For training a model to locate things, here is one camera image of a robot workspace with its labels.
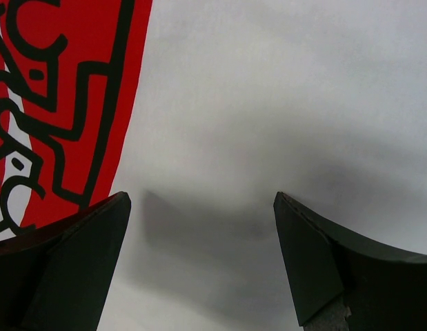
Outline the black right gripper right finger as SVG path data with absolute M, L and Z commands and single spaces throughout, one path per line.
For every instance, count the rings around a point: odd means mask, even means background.
M 369 239 L 283 192 L 274 212 L 304 330 L 427 330 L 427 255 Z

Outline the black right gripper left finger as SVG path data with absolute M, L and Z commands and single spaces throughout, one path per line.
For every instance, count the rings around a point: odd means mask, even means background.
M 130 211 L 118 192 L 0 241 L 0 330 L 96 330 Z

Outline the white t shirt red print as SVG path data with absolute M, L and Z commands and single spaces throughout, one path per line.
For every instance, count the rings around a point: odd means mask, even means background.
M 0 1 L 0 240 L 120 190 L 100 330 L 297 330 L 279 191 L 427 254 L 427 1 Z

